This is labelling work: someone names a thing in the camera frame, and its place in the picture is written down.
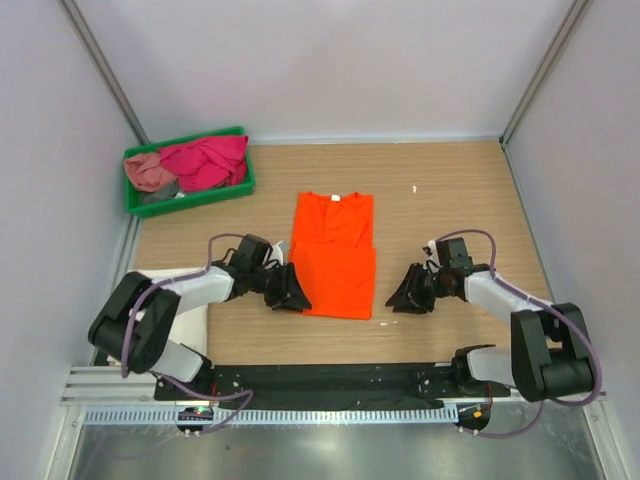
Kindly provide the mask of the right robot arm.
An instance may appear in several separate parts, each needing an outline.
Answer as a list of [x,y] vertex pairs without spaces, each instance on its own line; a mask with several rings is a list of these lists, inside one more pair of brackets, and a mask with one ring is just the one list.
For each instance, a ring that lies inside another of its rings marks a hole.
[[516,389],[529,402],[584,406],[602,387],[602,367],[582,311],[573,303],[553,304],[506,281],[496,261],[477,263],[464,231],[431,240],[425,259],[413,263],[387,300],[396,313],[427,314],[440,298],[458,298],[484,309],[510,330],[510,346],[474,345],[454,354],[452,387],[472,396],[486,382]]

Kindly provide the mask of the orange t shirt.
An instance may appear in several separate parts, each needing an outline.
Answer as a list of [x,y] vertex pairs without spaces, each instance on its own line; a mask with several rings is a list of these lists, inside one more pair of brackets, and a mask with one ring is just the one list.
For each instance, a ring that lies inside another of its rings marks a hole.
[[374,197],[298,194],[289,261],[311,306],[307,316],[372,317],[376,279]]

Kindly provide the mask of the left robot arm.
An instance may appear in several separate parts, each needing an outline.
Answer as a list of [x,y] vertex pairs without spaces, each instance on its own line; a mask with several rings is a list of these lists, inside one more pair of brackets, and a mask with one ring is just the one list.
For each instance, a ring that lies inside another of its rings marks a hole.
[[253,234],[229,236],[238,245],[216,259],[213,244],[224,236],[212,237],[201,269],[160,279],[125,274],[91,324],[88,341],[119,361],[123,376],[152,373],[189,399],[204,398],[213,387],[213,366],[206,355],[170,339],[179,315],[247,293],[261,294],[272,310],[311,308],[280,246]]

